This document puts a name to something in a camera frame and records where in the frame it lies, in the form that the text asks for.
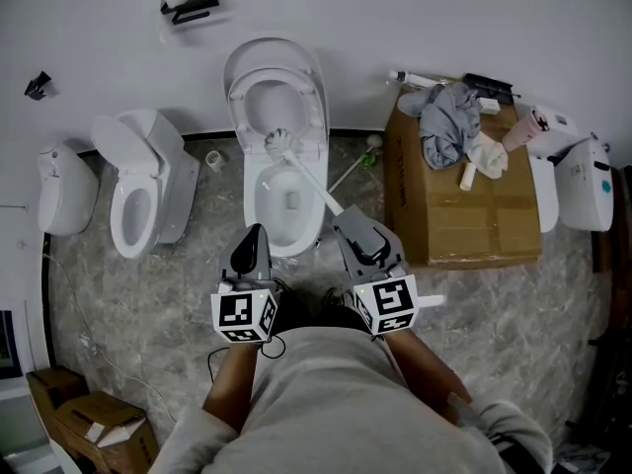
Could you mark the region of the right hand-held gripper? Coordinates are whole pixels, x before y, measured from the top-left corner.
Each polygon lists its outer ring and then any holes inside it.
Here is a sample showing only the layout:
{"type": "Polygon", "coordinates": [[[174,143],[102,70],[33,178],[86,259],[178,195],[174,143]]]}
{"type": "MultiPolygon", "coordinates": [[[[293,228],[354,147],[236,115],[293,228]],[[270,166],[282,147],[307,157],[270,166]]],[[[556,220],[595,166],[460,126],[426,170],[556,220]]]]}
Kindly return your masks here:
{"type": "Polygon", "coordinates": [[[384,227],[376,227],[373,218],[358,206],[350,206],[332,220],[341,245],[354,308],[372,335],[407,329],[419,312],[416,279],[405,261],[398,237],[384,227]],[[378,245],[373,250],[368,234],[378,245]]]}

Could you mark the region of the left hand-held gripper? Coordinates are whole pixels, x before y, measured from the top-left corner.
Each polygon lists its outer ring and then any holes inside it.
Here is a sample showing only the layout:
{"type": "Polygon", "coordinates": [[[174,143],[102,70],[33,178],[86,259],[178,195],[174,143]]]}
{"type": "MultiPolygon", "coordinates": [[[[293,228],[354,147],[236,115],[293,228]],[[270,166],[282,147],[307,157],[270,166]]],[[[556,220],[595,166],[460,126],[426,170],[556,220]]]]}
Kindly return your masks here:
{"type": "Polygon", "coordinates": [[[237,232],[219,259],[218,290],[211,296],[212,325],[229,343],[266,343],[277,316],[277,283],[266,228],[237,232]]]}

